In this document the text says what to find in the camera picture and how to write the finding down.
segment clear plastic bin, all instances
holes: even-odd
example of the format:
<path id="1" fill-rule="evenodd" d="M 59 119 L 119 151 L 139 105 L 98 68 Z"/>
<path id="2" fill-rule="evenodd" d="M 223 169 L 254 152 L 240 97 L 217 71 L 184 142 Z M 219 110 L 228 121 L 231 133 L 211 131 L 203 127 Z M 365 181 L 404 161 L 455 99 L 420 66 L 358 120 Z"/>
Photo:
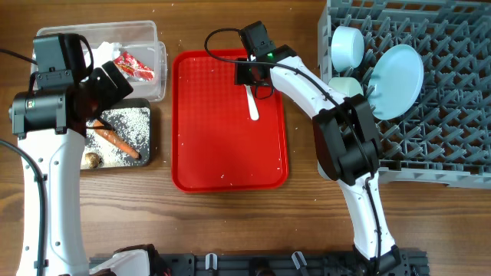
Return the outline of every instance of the clear plastic bin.
<path id="1" fill-rule="evenodd" d="M 77 33 L 83 35 L 91 48 L 98 48 L 102 42 L 118 42 L 122 45 L 121 53 L 128 51 L 137 60 L 153 69 L 155 78 L 152 81 L 131 81 L 133 93 L 127 98 L 145 98 L 149 101 L 162 100 L 166 93 L 167 59 L 163 42 L 158 41 L 157 27 L 153 21 L 129 21 L 72 25 L 42 28 L 37 35 L 56 33 Z M 31 66 L 31 72 L 37 67 Z"/>

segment red tray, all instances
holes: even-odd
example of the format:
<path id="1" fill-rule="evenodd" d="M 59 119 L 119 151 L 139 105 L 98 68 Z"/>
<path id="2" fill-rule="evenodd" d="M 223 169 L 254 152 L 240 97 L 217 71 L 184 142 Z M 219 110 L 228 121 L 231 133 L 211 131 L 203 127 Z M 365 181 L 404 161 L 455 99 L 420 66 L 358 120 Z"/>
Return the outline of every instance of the red tray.
<path id="1" fill-rule="evenodd" d="M 242 49 L 213 53 L 246 56 Z M 251 120 L 234 68 L 205 51 L 173 62 L 172 179 L 183 192 L 272 189 L 288 177 L 282 95 L 255 99 L 259 120 Z"/>

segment wooden surface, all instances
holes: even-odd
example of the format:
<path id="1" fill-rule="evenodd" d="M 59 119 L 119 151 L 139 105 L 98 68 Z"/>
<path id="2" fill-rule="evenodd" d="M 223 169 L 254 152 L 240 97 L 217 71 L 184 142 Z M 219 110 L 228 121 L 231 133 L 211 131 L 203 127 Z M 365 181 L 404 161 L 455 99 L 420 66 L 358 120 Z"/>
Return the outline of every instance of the wooden surface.
<path id="1" fill-rule="evenodd" d="M 276 44 L 290 45 L 315 70 L 323 1 L 103 2 L 97 7 L 56 0 L 0 4 L 0 47 L 29 55 L 42 27 L 153 20 L 172 62 L 181 51 L 202 49 L 214 29 L 263 20 Z M 241 45 L 235 35 L 221 34 L 210 46 Z M 15 138 L 8 106 L 17 92 L 27 90 L 28 76 L 29 64 L 0 55 L 0 138 L 10 142 Z M 162 102 L 152 104 L 157 149 L 148 167 L 81 174 L 88 257 L 142 243 L 154 243 L 162 253 L 351 250 L 353 231 L 341 190 L 318 175 L 311 122 L 288 99 L 290 176 L 281 188 L 205 195 L 178 191 L 170 178 L 170 88 Z M 0 153 L 0 274 L 12 275 L 21 255 L 24 185 L 20 158 L 5 149 Z M 397 244 L 428 251 L 432 275 L 489 275 L 491 191 L 399 182 L 382 186 L 381 197 Z"/>

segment orange carrot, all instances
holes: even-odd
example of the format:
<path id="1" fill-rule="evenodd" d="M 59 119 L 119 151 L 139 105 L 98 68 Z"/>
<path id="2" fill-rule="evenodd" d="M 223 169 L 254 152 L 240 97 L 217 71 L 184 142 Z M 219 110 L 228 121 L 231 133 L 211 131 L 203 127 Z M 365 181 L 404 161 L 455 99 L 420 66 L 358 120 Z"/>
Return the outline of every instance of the orange carrot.
<path id="1" fill-rule="evenodd" d="M 103 124 L 99 120 L 95 120 L 94 127 L 98 127 L 98 126 L 102 127 Z M 115 145 L 118 149 L 123 150 L 125 153 L 127 153 L 129 156 L 133 157 L 134 159 L 140 158 L 140 154 L 136 150 L 134 150 L 130 145 L 124 142 L 124 140 L 121 139 L 121 137 L 119 137 L 114 131 L 95 130 L 95 132 L 101 135 L 109 143 Z"/>

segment white mug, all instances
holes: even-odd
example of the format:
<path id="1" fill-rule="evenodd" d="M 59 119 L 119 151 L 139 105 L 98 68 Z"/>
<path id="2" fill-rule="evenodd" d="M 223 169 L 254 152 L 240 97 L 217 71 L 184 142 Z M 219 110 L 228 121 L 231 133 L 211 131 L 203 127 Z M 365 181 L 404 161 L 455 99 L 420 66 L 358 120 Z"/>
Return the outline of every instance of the white mug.
<path id="1" fill-rule="evenodd" d="M 356 28 L 337 27 L 332 36 L 331 59 L 337 72 L 360 65 L 364 54 L 364 42 L 361 31 Z"/>
<path id="2" fill-rule="evenodd" d="M 328 86 L 348 97 L 353 97 L 356 94 L 363 95 L 360 83 L 353 77 L 333 77 Z"/>

